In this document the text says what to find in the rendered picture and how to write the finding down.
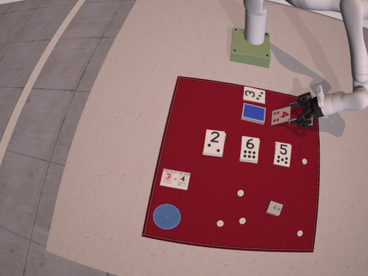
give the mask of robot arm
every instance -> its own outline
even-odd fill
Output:
[[[245,39],[255,45],[263,43],[267,9],[264,0],[244,0],[246,8]],[[368,54],[363,39],[363,19],[368,16],[367,0],[285,0],[294,7],[306,10],[333,11],[342,14],[350,47],[352,93],[323,94],[317,86],[317,96],[300,95],[291,107],[303,106],[303,113],[291,124],[313,125],[314,117],[328,116],[344,110],[362,110],[368,106]]]

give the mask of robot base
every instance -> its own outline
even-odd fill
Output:
[[[269,33],[265,34],[261,45],[253,45],[244,38],[244,29],[232,28],[230,61],[269,68],[270,60]]]

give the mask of blue circle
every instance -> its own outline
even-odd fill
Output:
[[[154,222],[161,229],[175,228],[180,223],[180,219],[178,208],[171,204],[162,204],[154,211]]]

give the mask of white card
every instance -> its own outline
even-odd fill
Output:
[[[187,190],[189,185],[190,173],[163,169],[161,186]]]
[[[259,138],[242,136],[240,161],[258,163]]]
[[[259,102],[265,104],[266,92],[261,89],[244,86],[244,101]]]
[[[290,167],[291,157],[292,157],[292,145],[275,142],[274,165]]]
[[[274,201],[270,201],[269,207],[267,208],[267,214],[273,214],[279,216],[283,205]]]
[[[290,119],[291,107],[280,108],[272,111],[271,125],[281,124],[287,122]]]
[[[206,130],[203,155],[223,157],[226,133],[224,131]]]

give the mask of red mat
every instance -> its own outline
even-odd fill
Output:
[[[178,77],[142,236],[232,250],[313,252],[319,197],[318,119],[307,128],[288,122],[271,126],[271,112],[297,97],[266,90],[264,105],[244,101],[243,93],[242,85]],[[241,119],[244,103],[266,108],[264,125]],[[291,118],[301,111],[302,107],[292,109]],[[202,154],[207,129],[226,133],[223,157]],[[242,136],[260,139],[258,163],[239,161]],[[290,167],[273,164],[276,141],[292,145]],[[189,173],[187,190],[161,186],[164,169]],[[270,201],[283,205],[279,216],[266,213]],[[153,220],[155,209],[163,204],[180,212],[173,229],[161,229]]]

